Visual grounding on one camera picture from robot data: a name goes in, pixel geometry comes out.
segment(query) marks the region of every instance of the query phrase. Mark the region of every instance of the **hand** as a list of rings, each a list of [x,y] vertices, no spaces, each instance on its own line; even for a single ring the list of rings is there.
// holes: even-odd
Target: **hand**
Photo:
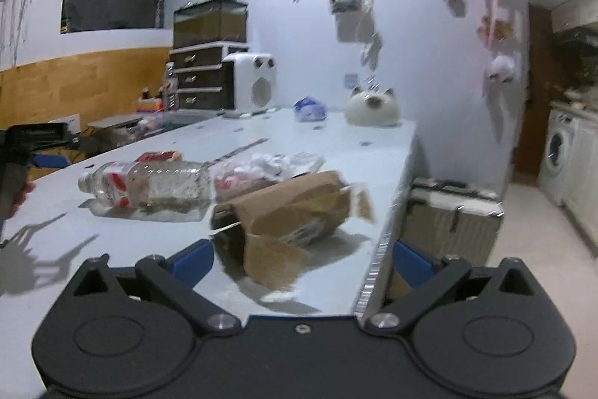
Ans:
[[[32,181],[27,180],[25,186],[20,191],[20,193],[16,196],[13,203],[13,208],[10,210],[10,216],[13,217],[14,214],[17,213],[19,207],[27,200],[27,193],[31,193],[35,189],[35,183]]]

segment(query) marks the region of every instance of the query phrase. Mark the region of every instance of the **glass tank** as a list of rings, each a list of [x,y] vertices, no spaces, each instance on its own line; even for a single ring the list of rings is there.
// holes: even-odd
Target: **glass tank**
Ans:
[[[247,42],[247,4],[210,0],[174,13],[174,48],[213,41]]]

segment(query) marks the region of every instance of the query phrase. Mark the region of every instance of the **washing machine door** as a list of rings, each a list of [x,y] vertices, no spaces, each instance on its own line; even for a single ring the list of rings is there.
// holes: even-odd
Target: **washing machine door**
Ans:
[[[570,152],[571,143],[566,131],[553,131],[546,141],[546,151],[544,152],[546,168],[554,175],[560,173],[569,160]]]

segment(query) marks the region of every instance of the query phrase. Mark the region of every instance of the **washing machine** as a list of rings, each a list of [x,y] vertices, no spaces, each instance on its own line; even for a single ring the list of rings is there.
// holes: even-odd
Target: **washing machine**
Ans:
[[[569,161],[578,129],[579,118],[562,110],[553,110],[550,113],[546,148],[537,182],[540,190],[555,205],[563,204]]]

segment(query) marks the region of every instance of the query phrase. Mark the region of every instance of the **bottle cap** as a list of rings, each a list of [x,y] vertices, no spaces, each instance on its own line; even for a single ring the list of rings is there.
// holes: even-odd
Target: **bottle cap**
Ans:
[[[83,191],[83,193],[93,193],[93,191],[92,191],[92,176],[93,176],[92,172],[86,171],[79,177],[79,180],[77,181],[77,185],[79,186],[79,190]]]

